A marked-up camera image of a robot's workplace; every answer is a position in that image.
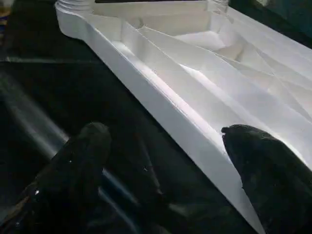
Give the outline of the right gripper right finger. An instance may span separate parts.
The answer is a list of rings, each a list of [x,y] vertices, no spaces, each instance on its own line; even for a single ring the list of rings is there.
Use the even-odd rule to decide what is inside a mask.
[[[221,129],[243,190],[268,234],[312,232],[312,172],[282,141],[250,125]]]

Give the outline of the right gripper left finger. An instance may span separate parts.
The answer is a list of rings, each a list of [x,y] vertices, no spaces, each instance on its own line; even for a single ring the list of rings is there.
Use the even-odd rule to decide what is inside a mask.
[[[70,138],[0,222],[2,234],[85,234],[111,135],[91,122]]]

